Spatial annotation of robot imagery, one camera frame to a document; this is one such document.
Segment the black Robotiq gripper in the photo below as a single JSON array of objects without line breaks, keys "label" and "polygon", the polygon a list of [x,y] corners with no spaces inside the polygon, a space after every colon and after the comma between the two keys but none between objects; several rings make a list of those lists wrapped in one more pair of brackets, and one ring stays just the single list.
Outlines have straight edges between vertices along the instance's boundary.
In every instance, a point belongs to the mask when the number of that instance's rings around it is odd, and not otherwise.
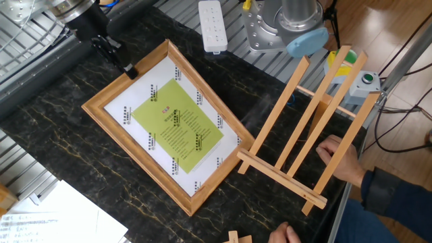
[{"label": "black Robotiq gripper", "polygon": [[132,64],[128,48],[123,41],[107,36],[108,23],[109,19],[99,4],[93,3],[84,13],[65,25],[79,41],[90,41],[98,54],[133,80],[138,76],[138,71]]}]

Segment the person's left hand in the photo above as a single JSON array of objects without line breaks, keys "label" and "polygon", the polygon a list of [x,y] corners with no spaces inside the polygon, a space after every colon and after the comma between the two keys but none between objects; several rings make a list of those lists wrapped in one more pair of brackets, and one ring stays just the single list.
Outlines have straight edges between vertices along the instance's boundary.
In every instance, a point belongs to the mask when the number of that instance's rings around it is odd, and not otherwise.
[{"label": "person's left hand", "polygon": [[301,241],[294,228],[288,222],[283,222],[270,233],[268,243],[301,243]]}]

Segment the person's right hand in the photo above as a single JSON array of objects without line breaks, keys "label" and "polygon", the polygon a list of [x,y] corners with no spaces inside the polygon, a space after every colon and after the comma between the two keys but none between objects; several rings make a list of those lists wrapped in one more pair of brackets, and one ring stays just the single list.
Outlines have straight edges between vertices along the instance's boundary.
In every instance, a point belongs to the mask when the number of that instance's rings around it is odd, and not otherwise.
[{"label": "person's right hand", "polygon": [[[329,165],[341,141],[342,139],[340,137],[332,134],[318,145],[316,152],[324,164]],[[333,175],[339,180],[351,183],[353,186],[360,188],[365,173],[366,171],[358,162],[356,149],[351,144],[339,165],[336,167]]]}]

